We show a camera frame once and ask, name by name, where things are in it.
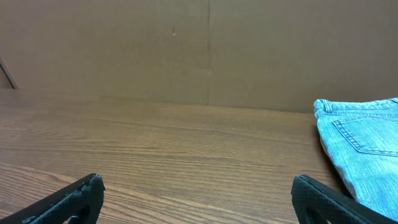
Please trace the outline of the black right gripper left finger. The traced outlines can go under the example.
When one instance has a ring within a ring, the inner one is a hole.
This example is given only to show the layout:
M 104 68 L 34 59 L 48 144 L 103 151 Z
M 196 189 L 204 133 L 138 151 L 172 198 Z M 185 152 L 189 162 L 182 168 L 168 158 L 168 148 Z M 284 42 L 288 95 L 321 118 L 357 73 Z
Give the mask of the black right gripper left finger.
M 103 206 L 104 191 L 101 176 L 92 173 L 1 219 L 1 223 L 96 223 Z

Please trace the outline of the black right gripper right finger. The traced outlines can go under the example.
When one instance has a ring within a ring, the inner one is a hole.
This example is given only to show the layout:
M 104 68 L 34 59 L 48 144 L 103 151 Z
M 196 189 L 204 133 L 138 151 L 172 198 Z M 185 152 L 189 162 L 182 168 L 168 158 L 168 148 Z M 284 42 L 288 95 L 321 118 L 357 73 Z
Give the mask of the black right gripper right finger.
M 300 224 L 397 224 L 307 175 L 294 178 L 291 195 Z

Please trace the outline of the light blue denim shorts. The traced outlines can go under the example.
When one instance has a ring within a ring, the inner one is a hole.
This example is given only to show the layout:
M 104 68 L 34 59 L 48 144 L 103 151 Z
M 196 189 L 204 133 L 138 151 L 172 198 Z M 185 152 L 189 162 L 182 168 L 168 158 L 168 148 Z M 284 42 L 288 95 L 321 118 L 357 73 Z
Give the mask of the light blue denim shorts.
M 397 98 L 314 102 L 324 151 L 358 203 L 397 220 Z

